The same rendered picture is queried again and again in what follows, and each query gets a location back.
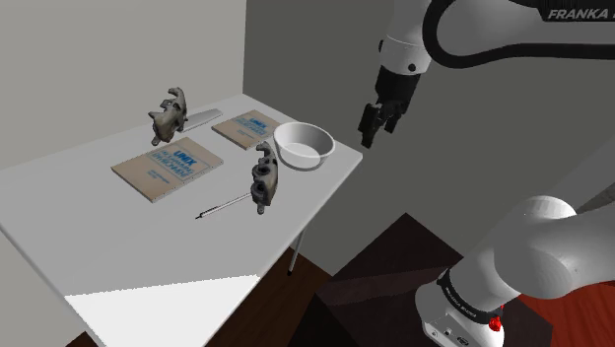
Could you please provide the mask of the dark robot stand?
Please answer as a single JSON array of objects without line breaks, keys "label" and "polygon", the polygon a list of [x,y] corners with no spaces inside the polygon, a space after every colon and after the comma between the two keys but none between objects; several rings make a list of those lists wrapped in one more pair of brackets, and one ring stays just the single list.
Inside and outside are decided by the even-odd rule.
[{"label": "dark robot stand", "polygon": [[287,347],[440,347],[415,293],[461,258],[402,215],[315,292]]}]

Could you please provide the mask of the flat white knife blade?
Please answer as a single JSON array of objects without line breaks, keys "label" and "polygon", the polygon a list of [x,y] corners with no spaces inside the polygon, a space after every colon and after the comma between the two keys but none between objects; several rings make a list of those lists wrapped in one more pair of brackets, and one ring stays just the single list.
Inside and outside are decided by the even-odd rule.
[{"label": "flat white knife blade", "polygon": [[217,108],[212,108],[198,113],[190,114],[189,116],[187,116],[187,120],[184,122],[182,131],[190,131],[222,115],[223,112]]}]

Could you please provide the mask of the white table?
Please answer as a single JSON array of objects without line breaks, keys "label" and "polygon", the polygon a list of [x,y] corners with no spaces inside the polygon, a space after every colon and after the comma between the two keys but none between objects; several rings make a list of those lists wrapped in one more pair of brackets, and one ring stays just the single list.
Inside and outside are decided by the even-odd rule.
[{"label": "white table", "polygon": [[150,151],[142,125],[0,171],[0,232],[102,347],[204,347],[362,160],[337,144],[317,170],[279,170],[262,215],[258,155],[187,132],[224,163],[151,203],[111,167]]}]

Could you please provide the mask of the large tan book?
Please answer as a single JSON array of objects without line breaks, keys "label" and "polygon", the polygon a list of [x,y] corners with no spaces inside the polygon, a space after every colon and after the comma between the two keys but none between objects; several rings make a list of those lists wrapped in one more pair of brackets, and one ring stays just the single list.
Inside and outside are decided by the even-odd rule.
[{"label": "large tan book", "polygon": [[112,166],[111,170],[156,203],[223,163],[222,158],[184,137]]}]

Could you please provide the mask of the small tan book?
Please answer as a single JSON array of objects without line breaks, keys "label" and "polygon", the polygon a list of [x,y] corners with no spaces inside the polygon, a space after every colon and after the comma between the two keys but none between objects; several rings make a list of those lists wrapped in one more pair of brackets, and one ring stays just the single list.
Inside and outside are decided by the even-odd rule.
[{"label": "small tan book", "polygon": [[244,150],[273,136],[280,122],[258,110],[251,110],[212,126],[212,130]]}]

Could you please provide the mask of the thin silver pen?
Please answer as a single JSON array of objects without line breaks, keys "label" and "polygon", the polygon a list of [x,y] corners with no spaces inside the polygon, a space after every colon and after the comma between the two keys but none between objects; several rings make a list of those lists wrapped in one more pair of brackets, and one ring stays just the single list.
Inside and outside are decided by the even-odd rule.
[{"label": "thin silver pen", "polygon": [[219,210],[221,210],[221,209],[224,209],[224,208],[226,208],[226,207],[228,207],[228,206],[230,206],[230,205],[233,205],[233,204],[235,204],[235,203],[237,203],[237,202],[240,202],[240,201],[244,200],[244,199],[245,199],[245,198],[247,198],[247,197],[251,197],[251,193],[246,193],[246,194],[243,194],[243,195],[238,196],[238,197],[236,197],[236,198],[234,198],[234,199],[232,199],[232,200],[229,200],[229,201],[227,201],[227,202],[225,202],[225,203],[222,203],[222,204],[216,205],[216,206],[211,207],[211,208],[209,208],[209,209],[207,209],[207,210],[205,210],[205,211],[202,211],[202,212],[200,212],[200,213],[199,213],[199,214],[195,217],[195,220],[196,220],[196,219],[201,219],[201,218],[204,218],[204,217],[205,217],[205,216],[207,216],[207,215],[210,215],[210,214],[215,213],[215,212],[217,212],[217,211],[219,211]]}]

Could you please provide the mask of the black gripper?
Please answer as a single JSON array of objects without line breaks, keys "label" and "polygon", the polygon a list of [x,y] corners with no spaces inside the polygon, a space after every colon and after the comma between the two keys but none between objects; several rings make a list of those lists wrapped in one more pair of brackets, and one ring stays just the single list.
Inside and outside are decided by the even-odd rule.
[{"label": "black gripper", "polygon": [[377,104],[366,104],[358,130],[361,144],[370,149],[376,133],[383,127],[393,133],[399,119],[407,112],[421,75],[402,75],[381,66],[376,78]]}]

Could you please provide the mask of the white bowl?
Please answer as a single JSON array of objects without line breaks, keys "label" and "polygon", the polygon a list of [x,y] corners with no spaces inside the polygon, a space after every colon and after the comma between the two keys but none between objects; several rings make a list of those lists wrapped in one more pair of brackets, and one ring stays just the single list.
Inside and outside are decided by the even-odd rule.
[{"label": "white bowl", "polygon": [[299,172],[319,169],[334,153],[333,137],[316,125],[291,121],[279,125],[273,133],[278,159]]}]

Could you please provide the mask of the grey animal figure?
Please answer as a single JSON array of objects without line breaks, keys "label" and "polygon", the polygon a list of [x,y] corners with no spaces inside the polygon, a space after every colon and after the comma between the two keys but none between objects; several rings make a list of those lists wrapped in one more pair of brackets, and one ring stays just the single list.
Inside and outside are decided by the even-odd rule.
[{"label": "grey animal figure", "polygon": [[267,141],[255,149],[263,152],[263,157],[252,168],[253,183],[250,187],[252,201],[257,205],[257,213],[262,215],[270,206],[278,186],[278,161],[274,150]]},{"label": "grey animal figure", "polygon": [[161,141],[169,143],[176,131],[181,132],[187,121],[187,106],[184,92],[179,87],[169,88],[168,93],[173,99],[165,99],[160,107],[163,111],[149,111],[148,115],[153,120],[155,133],[151,141],[153,146],[158,146]]}]

